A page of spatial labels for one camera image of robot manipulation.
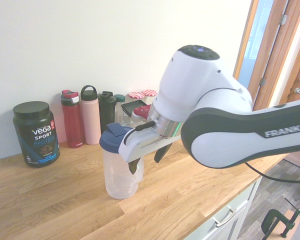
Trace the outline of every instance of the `black bottle cap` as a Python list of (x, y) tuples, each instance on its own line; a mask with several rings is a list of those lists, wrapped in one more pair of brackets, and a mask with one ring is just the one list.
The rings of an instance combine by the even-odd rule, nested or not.
[(83, 101), (93, 101), (98, 98), (97, 90), (94, 86), (85, 85), (81, 90), (81, 100)]
[(13, 108), (13, 113), (21, 119), (37, 119), (50, 111), (49, 104), (44, 101), (27, 101)]
[(103, 91), (98, 95), (99, 105), (105, 107), (113, 107), (117, 104), (117, 99), (114, 97), (114, 94), (110, 91)]

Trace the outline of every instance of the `cabinet drawer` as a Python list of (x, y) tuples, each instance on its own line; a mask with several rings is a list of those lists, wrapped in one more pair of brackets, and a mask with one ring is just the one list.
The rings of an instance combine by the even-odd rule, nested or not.
[(229, 221), (245, 208), (249, 201), (252, 201), (251, 195), (257, 182), (249, 186), (240, 193), (235, 199), (229, 202), (225, 207), (219, 210), (213, 217), (188, 235), (185, 240), (207, 240), (211, 235), (218, 232)]
[(204, 238), (205, 240), (236, 240), (237, 234), (236, 234), (236, 226), (238, 225), (238, 222), (244, 217), (246, 208), (248, 208), (247, 205), (242, 207), (236, 215), (227, 222), (224, 227), (220, 227), (219, 229), (215, 230), (213, 234), (209, 234), (207, 238)]

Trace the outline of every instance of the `black lid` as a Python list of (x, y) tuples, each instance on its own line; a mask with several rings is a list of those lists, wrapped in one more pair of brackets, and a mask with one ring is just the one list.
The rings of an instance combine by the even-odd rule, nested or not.
[(113, 96), (110, 91), (103, 91), (98, 95), (99, 105), (104, 107), (113, 107), (117, 104), (117, 99)]
[(93, 101), (98, 98), (97, 90), (94, 86), (85, 85), (81, 90), (81, 100), (83, 101)]
[(21, 119), (41, 118), (49, 111), (49, 104), (44, 101), (28, 101), (13, 108), (14, 115)]
[(205, 46), (187, 45), (181, 47), (180, 49), (178, 49), (178, 51), (197, 59), (211, 61), (220, 58), (220, 56), (216, 52), (212, 51), (210, 48), (207, 48)]

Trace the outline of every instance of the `water bottle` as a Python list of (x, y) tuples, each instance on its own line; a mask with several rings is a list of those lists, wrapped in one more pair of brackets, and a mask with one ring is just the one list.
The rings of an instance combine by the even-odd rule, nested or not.
[(80, 96), (85, 142), (96, 145), (101, 137), (98, 93), (94, 86), (86, 85)]
[(69, 148), (76, 149), (81, 147), (85, 141), (79, 94), (70, 90), (63, 90), (61, 93), (66, 142)]
[(107, 125), (115, 122), (115, 106), (117, 99), (111, 91), (103, 91), (98, 95), (101, 134), (108, 129)]

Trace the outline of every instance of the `vega sport text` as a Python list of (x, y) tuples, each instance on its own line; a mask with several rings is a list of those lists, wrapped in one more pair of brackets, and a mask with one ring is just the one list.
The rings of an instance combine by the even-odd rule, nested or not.
[(35, 137), (34, 140), (40, 140), (40, 139), (45, 139), (46, 137), (50, 137), (51, 136), (51, 126), (44, 126), (41, 128), (37, 128), (35, 131), (31, 130)]

